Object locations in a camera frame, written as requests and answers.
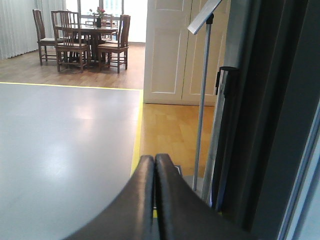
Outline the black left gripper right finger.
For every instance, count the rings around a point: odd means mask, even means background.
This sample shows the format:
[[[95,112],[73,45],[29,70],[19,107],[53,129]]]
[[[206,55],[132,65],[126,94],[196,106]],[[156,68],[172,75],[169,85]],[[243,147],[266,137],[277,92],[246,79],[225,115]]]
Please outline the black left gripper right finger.
[[[179,175],[167,153],[155,156],[155,202],[162,240],[255,240],[211,209]]]

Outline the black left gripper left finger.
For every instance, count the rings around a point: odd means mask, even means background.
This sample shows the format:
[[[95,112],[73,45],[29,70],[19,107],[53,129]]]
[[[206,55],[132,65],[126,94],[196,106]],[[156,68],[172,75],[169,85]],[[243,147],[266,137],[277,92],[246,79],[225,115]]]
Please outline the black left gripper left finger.
[[[94,219],[67,240],[150,240],[152,238],[155,161],[140,157],[127,184]]]

